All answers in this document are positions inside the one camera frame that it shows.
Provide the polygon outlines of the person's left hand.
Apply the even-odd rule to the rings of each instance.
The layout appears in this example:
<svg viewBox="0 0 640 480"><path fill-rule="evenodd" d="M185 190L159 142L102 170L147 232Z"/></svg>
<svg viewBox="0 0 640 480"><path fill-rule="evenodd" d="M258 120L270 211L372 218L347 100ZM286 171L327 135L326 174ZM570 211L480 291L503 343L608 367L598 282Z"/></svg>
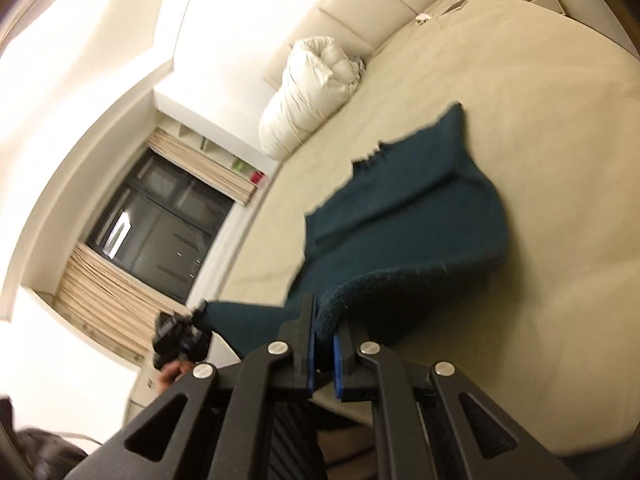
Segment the person's left hand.
<svg viewBox="0 0 640 480"><path fill-rule="evenodd" d="M195 364L186 360L175 360L165 364L157 376L156 392L162 394L183 376L189 375Z"/></svg>

